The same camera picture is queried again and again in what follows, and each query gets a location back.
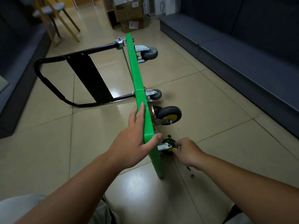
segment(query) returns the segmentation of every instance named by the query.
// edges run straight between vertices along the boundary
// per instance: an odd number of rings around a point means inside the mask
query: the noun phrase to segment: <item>cable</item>
[[[160,11],[162,12],[162,13],[164,13],[164,8],[165,8],[165,4],[164,4],[164,2],[161,2],[160,3]]]

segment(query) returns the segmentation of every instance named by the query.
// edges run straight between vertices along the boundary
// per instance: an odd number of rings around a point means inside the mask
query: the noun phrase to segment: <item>person's left arm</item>
[[[143,144],[144,103],[141,103],[137,117],[136,114],[135,105],[129,115],[128,128],[119,133],[107,152],[98,156],[16,223],[88,223],[103,194],[118,174],[139,163],[162,139],[162,134],[158,133]]]

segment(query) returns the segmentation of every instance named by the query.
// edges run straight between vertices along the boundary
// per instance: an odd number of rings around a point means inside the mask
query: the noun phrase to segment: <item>green cart edge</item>
[[[144,92],[144,86],[143,86],[140,69],[139,69],[138,62],[137,62],[136,52],[135,52],[135,48],[133,45],[131,33],[126,34],[126,43],[127,43],[127,48],[128,48],[129,61],[130,61],[130,66],[131,66],[131,74],[132,74],[132,79],[133,79],[133,85],[134,85],[134,90],[135,90],[135,95],[136,95],[136,103],[137,103],[138,111],[139,111],[141,103],[144,102],[144,104],[145,104],[143,141],[144,141],[144,143],[147,143],[153,137],[153,135],[155,133],[154,133],[154,129],[152,127],[150,111],[149,111],[149,107],[147,104],[147,98],[146,98],[145,92]],[[163,178],[164,172],[163,172],[163,168],[162,168],[162,162],[160,160],[158,147],[153,148],[151,150],[149,156],[152,161],[152,165],[154,166],[154,169],[158,175],[158,178],[160,178],[160,179]]]

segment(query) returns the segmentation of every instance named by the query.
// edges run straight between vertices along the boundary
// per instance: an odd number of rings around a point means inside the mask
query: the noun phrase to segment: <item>white box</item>
[[[122,5],[131,1],[137,1],[137,0],[113,0],[115,5]]]

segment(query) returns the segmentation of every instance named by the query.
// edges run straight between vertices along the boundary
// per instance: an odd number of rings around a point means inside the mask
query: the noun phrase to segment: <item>hand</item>
[[[176,142],[173,153],[178,160],[187,167],[195,167],[199,169],[199,160],[205,153],[195,144],[194,141],[185,137]]]
[[[120,171],[135,166],[162,140],[162,134],[157,133],[148,143],[143,144],[144,109],[144,103],[142,102],[137,114],[137,106],[134,106],[129,115],[128,127],[117,135],[106,152],[119,166]]]

